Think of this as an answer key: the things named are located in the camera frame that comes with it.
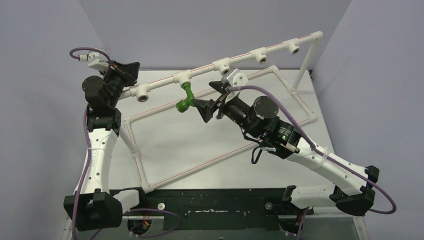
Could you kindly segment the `green plastic water faucet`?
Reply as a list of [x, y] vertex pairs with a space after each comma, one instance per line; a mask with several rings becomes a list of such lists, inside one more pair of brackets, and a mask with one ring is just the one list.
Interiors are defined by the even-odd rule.
[[180, 113], [184, 113], [190, 107], [195, 107], [195, 104], [193, 103], [195, 96], [191, 90], [191, 84], [189, 82], [184, 83], [181, 87], [186, 93], [186, 98], [178, 101], [175, 106]]

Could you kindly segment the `white PVC pipe frame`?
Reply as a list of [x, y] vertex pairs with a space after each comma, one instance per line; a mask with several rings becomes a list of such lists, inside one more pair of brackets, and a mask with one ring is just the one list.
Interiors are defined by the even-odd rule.
[[[225, 57], [225, 58], [216, 60], [208, 65], [200, 66], [195, 69], [183, 70], [183, 71], [174, 73], [171, 76], [168, 76], [156, 81], [152, 81], [150, 83], [140, 83], [135, 86], [131, 86], [129, 89], [125, 90], [121, 96], [121, 99], [136, 97], [136, 99], [139, 102], [146, 102], [149, 98], [148, 93], [152, 90], [155, 90], [170, 84], [179, 84], [180, 86], [182, 86], [183, 84], [190, 83], [193, 77], [197, 77], [199, 75], [206, 74], [212, 71], [218, 71], [220, 74], [224, 74], [226, 70], [229, 70], [232, 64], [236, 64], [236, 63], [243, 62], [250, 59], [255, 60], [258, 64], [264, 64], [268, 59], [267, 54], [280, 51], [280, 50], [288, 50], [292, 55], [295, 55], [300, 49], [299, 48], [300, 44], [311, 42], [311, 46], [308, 49], [308, 52], [303, 60], [303, 63], [300, 69], [297, 72], [296, 77], [294, 78], [293, 83], [289, 83], [281, 74], [280, 69], [278, 69], [275, 65], [269, 66], [261, 71], [258, 71], [246, 76], [247, 79], [253, 80], [255, 78], [264, 76], [266, 74], [274, 74], [284, 85], [284, 87], [286, 88], [287, 92], [291, 95], [291, 97], [294, 100], [296, 100], [296, 102], [299, 104], [302, 110], [306, 113], [307, 119], [299, 122], [301, 126], [306, 126], [308, 124], [312, 124], [316, 122], [318, 117], [300, 97], [297, 88], [299, 86], [299, 83], [302, 80], [302, 77], [307, 72], [307, 68], [312, 60], [312, 57], [322, 37], [323, 37], [323, 33], [321, 31], [313, 32], [309, 35], [306, 35], [300, 38], [293, 38], [290, 40], [286, 40], [272, 46], [260, 47], [260, 48], [251, 50], [248, 53], [244, 53], [238, 56]], [[159, 106], [157, 108], [142, 112], [134, 116], [130, 116], [124, 120], [125, 133], [123, 135], [123, 140], [125, 144], [127, 145], [127, 147], [130, 149], [131, 153], [133, 154], [135, 165], [138, 171], [140, 185], [141, 187], [143, 187], [146, 193], [150, 193], [156, 189], [160, 189], [162, 187], [173, 184], [177, 181], [182, 180], [183, 178], [186, 178], [208, 167], [211, 167], [220, 162], [223, 162], [227, 160], [228, 158], [234, 157], [238, 154], [251, 150], [256, 146], [256, 144], [254, 143], [247, 144], [238, 149], [235, 149], [223, 155], [217, 156], [216, 158], [208, 160], [193, 168], [189, 168], [181, 173], [172, 175], [157, 183], [149, 183], [145, 174], [145, 169], [143, 167], [140, 149], [136, 146], [135, 139], [133, 138], [131, 124], [140, 119], [152, 116], [154, 114], [163, 112], [165, 110], [169, 110], [172, 106], [173, 106], [173, 103], [170, 102], [163, 106]]]

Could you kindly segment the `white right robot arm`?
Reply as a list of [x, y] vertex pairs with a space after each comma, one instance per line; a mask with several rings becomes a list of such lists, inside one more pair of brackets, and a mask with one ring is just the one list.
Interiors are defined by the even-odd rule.
[[328, 185], [286, 187], [281, 199], [286, 213], [311, 207], [336, 207], [343, 213], [361, 217], [372, 208], [376, 195], [372, 185], [379, 178], [377, 167], [352, 164], [307, 140], [295, 126], [280, 119], [279, 105], [268, 95], [259, 96], [248, 105], [239, 97], [231, 97], [227, 84], [212, 81], [210, 86], [220, 93], [219, 98], [193, 99], [193, 105], [204, 122], [217, 116], [237, 124], [243, 138], [257, 144], [252, 152], [253, 163], [266, 151], [329, 181]]

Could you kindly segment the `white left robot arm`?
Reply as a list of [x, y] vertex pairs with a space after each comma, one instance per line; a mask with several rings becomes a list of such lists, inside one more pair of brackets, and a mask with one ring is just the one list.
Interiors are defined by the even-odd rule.
[[63, 206], [80, 232], [116, 228], [123, 214], [147, 211], [148, 200], [141, 187], [110, 193], [109, 173], [113, 149], [120, 135], [122, 114], [116, 105], [125, 87], [137, 82], [139, 62], [111, 62], [103, 77], [89, 76], [82, 83], [87, 101], [85, 137], [87, 153], [80, 181]]

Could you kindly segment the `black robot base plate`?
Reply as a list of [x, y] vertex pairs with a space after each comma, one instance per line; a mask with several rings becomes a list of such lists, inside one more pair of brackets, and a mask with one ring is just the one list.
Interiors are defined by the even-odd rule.
[[313, 210], [289, 202], [285, 188], [157, 189], [142, 193], [139, 216], [163, 217], [163, 229], [285, 230], [296, 233]]

